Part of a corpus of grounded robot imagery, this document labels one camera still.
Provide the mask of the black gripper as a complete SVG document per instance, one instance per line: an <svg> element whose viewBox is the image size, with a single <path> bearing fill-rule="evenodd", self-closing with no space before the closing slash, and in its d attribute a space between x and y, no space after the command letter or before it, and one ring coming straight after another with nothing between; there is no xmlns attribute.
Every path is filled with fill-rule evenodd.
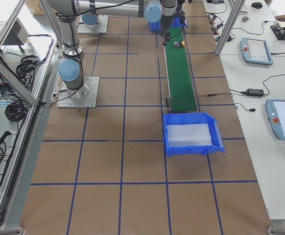
<svg viewBox="0 0 285 235"><path fill-rule="evenodd" d="M163 46L166 46L171 38L170 27L172 25L172 21L161 21L161 36L163 40Z"/></svg>

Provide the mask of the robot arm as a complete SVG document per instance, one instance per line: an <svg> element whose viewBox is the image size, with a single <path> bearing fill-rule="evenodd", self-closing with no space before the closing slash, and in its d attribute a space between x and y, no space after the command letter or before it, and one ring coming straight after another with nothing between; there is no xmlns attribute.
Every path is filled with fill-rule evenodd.
<svg viewBox="0 0 285 235"><path fill-rule="evenodd" d="M98 15L131 16L142 18L147 7L146 0L48 0L59 20L62 53L64 59L58 72L67 89L67 98L80 101L91 88L85 83L84 52L78 38L77 17Z"/></svg>
<svg viewBox="0 0 285 235"><path fill-rule="evenodd" d="M166 46L171 38L170 26L174 20L175 0L76 0L77 13L87 27L99 27L100 15L145 18L148 23L159 22L161 37Z"/></svg>

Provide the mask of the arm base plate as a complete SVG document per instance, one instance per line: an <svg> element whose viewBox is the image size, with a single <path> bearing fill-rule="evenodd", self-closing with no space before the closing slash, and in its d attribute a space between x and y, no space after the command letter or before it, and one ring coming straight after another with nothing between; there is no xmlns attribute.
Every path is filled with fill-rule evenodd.
<svg viewBox="0 0 285 235"><path fill-rule="evenodd" d="M99 87L98 76L84 77L84 85L77 91L68 90L65 82L62 82L62 90L59 94L58 108L95 108Z"/></svg>
<svg viewBox="0 0 285 235"><path fill-rule="evenodd" d="M105 34L109 17L107 15L83 14L77 24L78 34Z"/></svg>

